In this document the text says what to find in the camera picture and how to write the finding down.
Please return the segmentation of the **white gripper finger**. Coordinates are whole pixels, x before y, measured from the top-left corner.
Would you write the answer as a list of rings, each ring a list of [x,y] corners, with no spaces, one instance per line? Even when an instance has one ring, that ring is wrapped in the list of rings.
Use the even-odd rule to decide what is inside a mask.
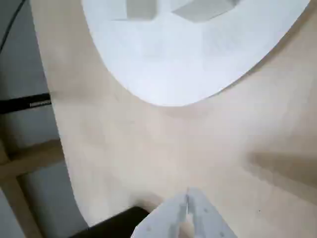
[[[137,227],[133,238],[177,238],[187,214],[187,194],[182,193],[163,202]]]
[[[197,188],[187,190],[187,213],[192,216],[194,237],[234,238],[235,233],[208,198]]]

